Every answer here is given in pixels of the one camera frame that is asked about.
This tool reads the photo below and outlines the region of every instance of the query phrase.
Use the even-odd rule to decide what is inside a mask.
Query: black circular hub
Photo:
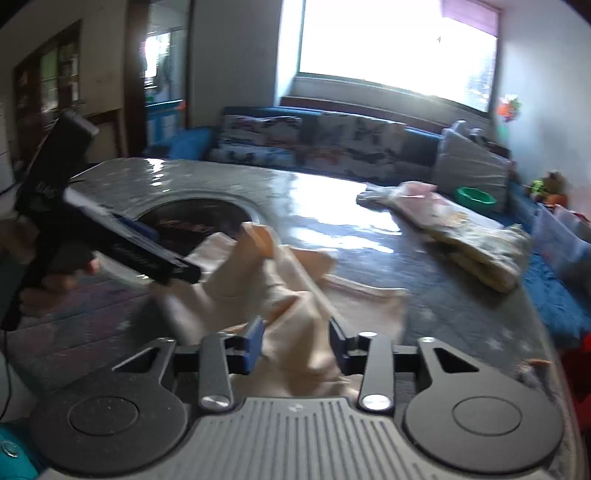
[[[404,430],[426,455],[453,469],[508,475],[542,464],[563,425],[538,392],[490,370],[447,374],[411,400]]]
[[[453,409],[456,423],[475,435],[506,435],[521,423],[521,412],[511,402],[496,397],[472,397]]]
[[[149,375],[126,373],[89,377],[41,402],[31,416],[40,453],[84,477],[141,469],[168,453],[186,426],[173,393]]]
[[[235,239],[242,222],[253,221],[242,207],[218,199],[174,200],[149,210],[138,220],[158,232],[160,245],[183,256],[216,232]]]
[[[127,430],[138,419],[133,402],[119,397],[83,400],[70,410],[70,424],[79,432],[93,436],[115,435]]]

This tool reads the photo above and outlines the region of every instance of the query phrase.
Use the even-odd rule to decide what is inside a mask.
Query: green bowl
[[[456,190],[456,201],[460,205],[478,213],[491,212],[496,206],[496,200],[487,192],[470,187],[458,188]]]

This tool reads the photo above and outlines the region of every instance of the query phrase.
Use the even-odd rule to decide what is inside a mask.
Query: black cable
[[[18,185],[18,182],[14,182],[12,185],[10,185],[9,187],[6,187],[4,190],[0,191],[0,197],[2,195],[4,195],[5,193],[10,192],[14,187],[16,187]]]
[[[7,379],[7,383],[8,383],[8,394],[6,397],[6,402],[4,403],[4,409],[2,410],[2,413],[0,414],[0,423],[2,423],[2,420],[4,419],[4,415],[6,415],[6,412],[8,411],[8,406],[10,405],[10,400],[12,398],[12,377],[10,374],[10,366],[8,364],[8,332],[4,332],[4,366],[6,368],[6,379]]]

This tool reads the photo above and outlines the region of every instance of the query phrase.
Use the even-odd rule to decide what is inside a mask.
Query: stuffed toy
[[[544,202],[551,205],[567,206],[568,198],[564,194],[564,177],[558,171],[551,171],[531,185],[524,185],[525,194],[533,202]]]

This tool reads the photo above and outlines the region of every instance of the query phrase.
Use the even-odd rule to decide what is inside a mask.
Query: doorway
[[[188,124],[188,72],[194,0],[129,0],[125,118],[130,156]]]

